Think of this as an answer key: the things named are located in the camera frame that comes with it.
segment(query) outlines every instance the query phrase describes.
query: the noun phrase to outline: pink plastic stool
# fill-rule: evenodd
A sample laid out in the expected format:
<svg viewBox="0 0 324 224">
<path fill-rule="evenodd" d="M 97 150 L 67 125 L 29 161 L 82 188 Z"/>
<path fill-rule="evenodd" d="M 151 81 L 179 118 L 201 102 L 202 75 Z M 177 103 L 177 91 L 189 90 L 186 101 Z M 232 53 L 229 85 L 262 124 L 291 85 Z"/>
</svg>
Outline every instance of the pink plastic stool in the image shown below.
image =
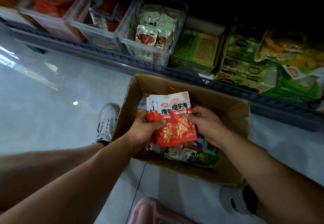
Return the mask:
<svg viewBox="0 0 324 224">
<path fill-rule="evenodd" d="M 141 199 L 135 206 L 128 224 L 197 224 L 164 209 L 152 197 Z"/>
</svg>

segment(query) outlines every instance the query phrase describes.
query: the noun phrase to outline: shoe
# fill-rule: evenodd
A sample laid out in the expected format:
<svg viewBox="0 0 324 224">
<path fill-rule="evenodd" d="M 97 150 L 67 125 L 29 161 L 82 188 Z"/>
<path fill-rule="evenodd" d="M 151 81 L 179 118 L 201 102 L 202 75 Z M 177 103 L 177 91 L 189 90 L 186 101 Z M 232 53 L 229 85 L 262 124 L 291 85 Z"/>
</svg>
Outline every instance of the shoe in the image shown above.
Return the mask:
<svg viewBox="0 0 324 224">
<path fill-rule="evenodd" d="M 117 118 L 119 115 L 120 108 L 114 103 L 107 103 L 104 105 L 98 115 L 98 127 L 96 131 L 96 140 L 106 141 L 109 144 L 111 141 L 112 134 L 115 130 Z"/>
<path fill-rule="evenodd" d="M 243 215 L 255 216 L 249 211 L 243 197 L 245 187 L 249 186 L 247 184 L 242 188 L 222 186 L 219 190 L 219 201 L 228 213 L 234 214 L 235 212 L 239 212 Z"/>
</svg>

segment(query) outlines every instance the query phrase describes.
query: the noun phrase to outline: white tile floor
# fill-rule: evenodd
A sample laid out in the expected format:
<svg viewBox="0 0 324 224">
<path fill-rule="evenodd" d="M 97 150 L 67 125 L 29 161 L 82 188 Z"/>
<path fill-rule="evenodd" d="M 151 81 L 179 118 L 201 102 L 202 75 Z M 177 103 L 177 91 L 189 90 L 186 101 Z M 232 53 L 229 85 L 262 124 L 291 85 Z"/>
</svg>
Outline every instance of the white tile floor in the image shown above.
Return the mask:
<svg viewBox="0 0 324 224">
<path fill-rule="evenodd" d="M 92 143 L 107 102 L 122 104 L 130 76 L 17 43 L 0 31 L 0 153 L 63 149 Z M 251 140 L 324 185 L 323 134 L 251 116 Z M 263 223 L 229 215 L 219 186 L 132 159 L 96 224 L 126 223 L 138 200 L 151 196 L 170 209 L 209 223 Z"/>
</svg>

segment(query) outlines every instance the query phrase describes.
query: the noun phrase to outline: store shelf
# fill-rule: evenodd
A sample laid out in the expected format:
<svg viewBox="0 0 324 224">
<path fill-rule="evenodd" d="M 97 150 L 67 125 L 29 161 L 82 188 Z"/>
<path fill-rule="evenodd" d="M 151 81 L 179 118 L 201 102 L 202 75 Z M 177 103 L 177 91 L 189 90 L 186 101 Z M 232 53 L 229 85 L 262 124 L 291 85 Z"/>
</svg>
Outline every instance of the store shelf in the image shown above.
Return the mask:
<svg viewBox="0 0 324 224">
<path fill-rule="evenodd" d="M 198 74 L 179 67 L 164 67 L 144 60 L 93 46 L 89 43 L 73 42 L 57 38 L 48 33 L 26 29 L 3 22 L 15 38 L 26 45 L 57 52 L 91 64 L 113 69 L 126 74 L 148 73 L 167 77 L 249 101 L 251 112 L 295 127 L 314 132 L 324 131 L 324 116 L 305 106 L 293 105 L 227 84 L 201 78 Z"/>
</svg>

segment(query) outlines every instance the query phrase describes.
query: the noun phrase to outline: tile grout line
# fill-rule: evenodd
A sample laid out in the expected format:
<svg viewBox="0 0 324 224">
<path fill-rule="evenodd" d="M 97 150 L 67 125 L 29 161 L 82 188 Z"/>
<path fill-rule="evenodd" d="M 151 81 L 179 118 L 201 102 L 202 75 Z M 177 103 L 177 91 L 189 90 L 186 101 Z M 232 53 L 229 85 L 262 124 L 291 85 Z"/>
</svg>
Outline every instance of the tile grout line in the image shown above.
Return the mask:
<svg viewBox="0 0 324 224">
<path fill-rule="evenodd" d="M 138 182 L 138 186 L 137 186 L 137 189 L 136 189 L 136 193 L 134 195 L 133 202 L 132 202 L 132 205 L 131 205 L 131 209 L 129 210 L 128 217 L 127 217 L 127 220 L 126 220 L 126 223 L 125 224 L 127 224 L 128 219 L 129 219 L 129 216 L 131 215 L 132 208 L 133 208 L 133 204 L 134 204 L 134 201 L 135 201 L 135 198 L 136 198 L 136 194 L 137 194 L 138 188 L 140 187 L 140 183 L 141 183 L 141 179 L 142 179 L 142 176 L 143 176 L 143 173 L 144 173 L 145 166 L 146 166 L 146 163 L 144 165 L 144 168 L 143 168 L 143 171 L 142 171 L 142 174 L 141 174 L 141 177 L 140 177 L 140 181 Z"/>
</svg>

